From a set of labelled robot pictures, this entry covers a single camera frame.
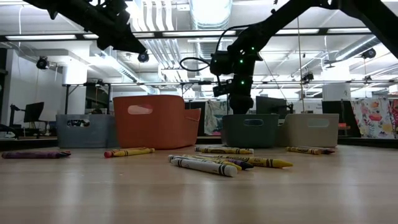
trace wooden table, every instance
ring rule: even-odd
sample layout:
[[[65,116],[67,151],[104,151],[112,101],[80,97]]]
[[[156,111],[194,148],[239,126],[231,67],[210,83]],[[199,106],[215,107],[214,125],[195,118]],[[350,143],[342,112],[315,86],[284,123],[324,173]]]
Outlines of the wooden table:
[[[183,169],[169,154],[0,159],[0,223],[396,223],[398,151],[340,146],[330,156],[256,150],[294,163],[237,177]]]

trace beige bin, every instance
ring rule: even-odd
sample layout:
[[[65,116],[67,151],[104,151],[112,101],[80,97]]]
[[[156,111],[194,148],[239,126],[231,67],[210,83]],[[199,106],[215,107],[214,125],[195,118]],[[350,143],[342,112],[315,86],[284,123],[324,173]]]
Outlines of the beige bin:
[[[336,147],[339,114],[288,114],[278,128],[278,146]]]

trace purple crayon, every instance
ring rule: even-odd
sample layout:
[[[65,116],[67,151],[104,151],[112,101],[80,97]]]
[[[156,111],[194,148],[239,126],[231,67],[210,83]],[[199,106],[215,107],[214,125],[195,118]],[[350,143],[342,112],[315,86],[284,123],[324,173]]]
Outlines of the purple crayon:
[[[4,152],[4,159],[59,159],[70,156],[70,152]]]
[[[213,156],[207,156],[207,155],[200,155],[200,156],[214,158]],[[250,164],[248,162],[239,161],[239,160],[236,160],[236,159],[223,159],[223,158],[218,158],[218,159],[222,159],[222,160],[225,160],[225,161],[228,161],[228,162],[233,162],[234,164],[242,167],[242,170],[246,170],[246,169],[250,169],[250,168],[254,167],[252,164]]]

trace plastic storage bin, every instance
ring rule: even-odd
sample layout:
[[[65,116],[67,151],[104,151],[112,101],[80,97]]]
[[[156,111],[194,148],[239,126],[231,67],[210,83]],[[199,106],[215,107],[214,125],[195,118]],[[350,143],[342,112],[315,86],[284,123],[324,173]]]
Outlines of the plastic storage bin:
[[[108,114],[58,114],[57,135],[58,146],[61,148],[119,146],[115,118]]]
[[[122,148],[176,149],[196,143],[200,109],[185,110],[181,96],[126,96],[113,99]]]
[[[278,146],[336,147],[338,114],[288,114],[278,128]]]
[[[268,148],[275,144],[278,114],[234,114],[223,116],[224,145],[240,148]]]

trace orange bin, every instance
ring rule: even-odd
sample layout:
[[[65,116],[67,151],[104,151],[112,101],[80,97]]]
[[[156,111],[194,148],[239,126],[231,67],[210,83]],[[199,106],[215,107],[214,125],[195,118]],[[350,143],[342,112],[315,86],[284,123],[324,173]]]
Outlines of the orange bin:
[[[121,148],[176,149],[196,143],[201,111],[185,110],[181,96],[125,96],[113,102]]]

